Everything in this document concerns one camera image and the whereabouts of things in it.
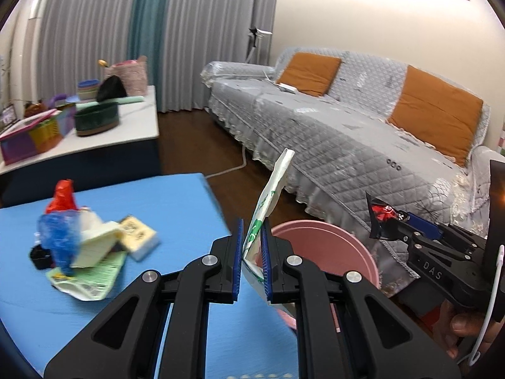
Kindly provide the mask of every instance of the power cord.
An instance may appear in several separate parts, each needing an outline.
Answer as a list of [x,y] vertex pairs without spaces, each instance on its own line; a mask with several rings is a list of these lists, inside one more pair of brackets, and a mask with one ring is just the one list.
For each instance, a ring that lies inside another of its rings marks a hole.
[[232,172],[232,171],[237,171],[237,170],[240,170],[242,168],[245,168],[247,165],[247,159],[246,159],[246,146],[244,144],[242,144],[242,165],[240,165],[239,167],[235,167],[235,168],[230,168],[228,170],[224,170],[224,171],[221,171],[221,172],[217,172],[215,174],[211,174],[211,175],[207,175],[205,177],[205,179],[209,179],[209,178],[213,178],[213,177],[217,177],[219,175],[223,175],[223,174],[228,174],[229,172]]
[[479,336],[477,337],[477,342],[474,345],[471,353],[464,358],[462,358],[458,364],[462,363],[464,360],[468,359],[468,365],[473,366],[480,358],[479,347],[484,339],[484,335],[486,334],[487,327],[489,326],[489,322],[491,321],[491,315],[493,314],[494,303],[496,301],[496,294],[498,293],[498,286],[500,284],[500,277],[502,274],[503,267],[503,257],[505,257],[505,247],[500,245],[500,249],[498,251],[498,258],[496,259],[496,274],[494,275],[494,283],[493,290],[491,291],[491,299],[489,300],[489,306],[487,307],[486,317],[484,318],[484,323],[479,332]]

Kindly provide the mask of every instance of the plastic bag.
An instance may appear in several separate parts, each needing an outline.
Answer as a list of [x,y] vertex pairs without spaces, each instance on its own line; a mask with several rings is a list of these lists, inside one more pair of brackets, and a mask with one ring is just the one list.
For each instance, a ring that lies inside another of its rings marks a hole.
[[53,211],[77,210],[74,200],[73,181],[70,179],[62,179],[58,181],[55,188],[55,194],[52,201],[47,205],[45,213],[49,214]]
[[51,251],[53,261],[65,275],[73,275],[70,264],[79,252],[81,241],[79,217],[79,211],[55,211],[41,215],[37,223],[40,244],[44,249]]
[[406,221],[408,214],[394,209],[379,198],[372,197],[368,192],[365,192],[365,196],[367,197],[368,213],[370,215],[370,238],[397,240],[400,237],[398,227],[394,221],[388,221],[390,219]]
[[[267,185],[259,196],[258,204],[254,210],[246,240],[242,248],[243,266],[242,273],[247,282],[251,284],[254,290],[266,300],[263,285],[263,270],[256,265],[257,255],[261,255],[261,234],[259,229],[263,225],[264,219],[269,216],[275,208],[282,188],[287,183],[287,170],[293,159],[294,151],[285,149],[277,159],[274,170],[270,175]],[[276,308],[283,308],[283,305],[274,305]]]

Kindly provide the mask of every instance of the blue plastic bag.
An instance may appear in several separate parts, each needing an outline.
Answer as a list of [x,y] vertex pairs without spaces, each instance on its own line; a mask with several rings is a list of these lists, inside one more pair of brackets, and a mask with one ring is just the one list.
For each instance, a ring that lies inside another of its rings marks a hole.
[[79,252],[81,242],[81,226],[79,211],[54,211],[41,215],[37,222],[40,234],[40,244],[51,251],[56,266],[65,275],[73,275],[70,268],[75,255]]

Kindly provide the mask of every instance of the human hand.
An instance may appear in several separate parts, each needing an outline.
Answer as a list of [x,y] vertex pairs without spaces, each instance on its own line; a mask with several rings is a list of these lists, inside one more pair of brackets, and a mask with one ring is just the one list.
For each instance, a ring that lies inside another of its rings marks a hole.
[[[479,347],[481,354],[487,352],[491,347],[491,344],[503,326],[503,322],[491,321],[489,323],[484,339]],[[454,305],[446,300],[440,308],[439,320],[433,325],[433,339],[451,358],[456,359],[463,356],[458,355],[458,348],[456,347],[458,339],[478,337],[483,323],[484,314],[478,312],[456,314]]]

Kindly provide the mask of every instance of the gray sofa cover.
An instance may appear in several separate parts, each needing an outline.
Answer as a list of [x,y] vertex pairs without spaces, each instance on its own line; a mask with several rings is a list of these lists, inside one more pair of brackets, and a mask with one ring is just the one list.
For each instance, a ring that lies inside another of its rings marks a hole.
[[[281,92],[266,80],[276,80],[298,51],[342,59],[327,95]],[[357,236],[374,257],[388,296],[418,275],[406,264],[404,242],[369,239],[365,191],[396,208],[485,236],[489,159],[505,160],[481,146],[490,118],[486,104],[465,168],[387,124],[406,71],[406,64],[388,58],[298,47],[286,49],[275,67],[214,62],[201,73],[211,88],[209,109],[254,159],[272,169],[284,148],[296,152],[286,190],[309,214]]]

